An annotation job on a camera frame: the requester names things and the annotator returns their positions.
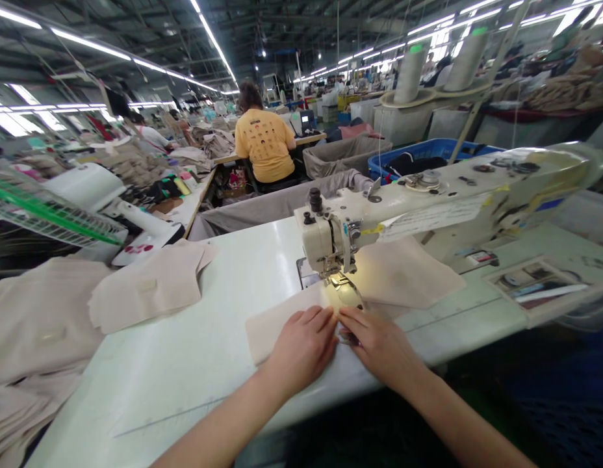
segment yellow tape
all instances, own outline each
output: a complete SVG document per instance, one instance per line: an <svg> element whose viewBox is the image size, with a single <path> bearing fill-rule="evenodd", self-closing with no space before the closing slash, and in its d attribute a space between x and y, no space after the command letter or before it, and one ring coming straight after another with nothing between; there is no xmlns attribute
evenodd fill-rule
<svg viewBox="0 0 603 468"><path fill-rule="evenodd" d="M369 235L369 234L379 234L384 230L384 226L378 224L375 229L365 229L364 231L360 231L360 235Z"/></svg>

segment pink fabric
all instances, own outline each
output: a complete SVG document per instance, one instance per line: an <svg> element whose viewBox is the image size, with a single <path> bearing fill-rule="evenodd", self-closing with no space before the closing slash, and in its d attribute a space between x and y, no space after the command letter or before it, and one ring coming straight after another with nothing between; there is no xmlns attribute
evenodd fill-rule
<svg viewBox="0 0 603 468"><path fill-rule="evenodd" d="M373 130L373 127L369 123L360 123L353 127L339 127L342 139L355 138L361 133L367 132L371 138L383 138L379 133Z"/></svg>

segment hand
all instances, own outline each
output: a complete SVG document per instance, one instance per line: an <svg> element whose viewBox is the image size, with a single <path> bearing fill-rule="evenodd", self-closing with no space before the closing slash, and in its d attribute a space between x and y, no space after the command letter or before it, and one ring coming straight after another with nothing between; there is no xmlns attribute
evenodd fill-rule
<svg viewBox="0 0 603 468"><path fill-rule="evenodd" d="M295 312L284 325L260 372L285 400L323 373L338 343L334 335L336 323L333 307L314 305L307 311Z"/></svg>
<svg viewBox="0 0 603 468"><path fill-rule="evenodd" d="M431 374L395 323L355 307L342 307L339 320L358 338L360 345L352 346L352 350L362 364L407 400L417 391L423 378Z"/></svg>

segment yellow t-shirt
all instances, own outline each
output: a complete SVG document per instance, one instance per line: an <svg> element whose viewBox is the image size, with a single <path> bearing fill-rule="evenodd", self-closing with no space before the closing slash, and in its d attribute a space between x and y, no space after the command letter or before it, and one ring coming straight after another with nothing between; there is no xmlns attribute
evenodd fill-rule
<svg viewBox="0 0 603 468"><path fill-rule="evenodd" d="M256 179L263 183L284 179L295 171L287 141L295 139L282 117L266 110L250 109L237 122L237 155L250 158Z"/></svg>

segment white table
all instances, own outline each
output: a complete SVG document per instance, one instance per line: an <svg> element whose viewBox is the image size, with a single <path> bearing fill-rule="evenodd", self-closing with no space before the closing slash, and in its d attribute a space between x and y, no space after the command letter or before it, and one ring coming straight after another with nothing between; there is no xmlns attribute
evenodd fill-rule
<svg viewBox="0 0 603 468"><path fill-rule="evenodd" d="M303 257L293 218L211 240L221 248L201 279L202 300L172 317L108 336L84 380L59 413L28 468L146 467L255 370L245 320L300 290ZM501 267L540 254L599 276L579 255L603 259L603 247L545 224L497 251ZM437 365L526 327L520 310L481 280L397 323L428 365ZM293 398L266 430L290 425L379 387L347 346L326 373Z"/></svg>

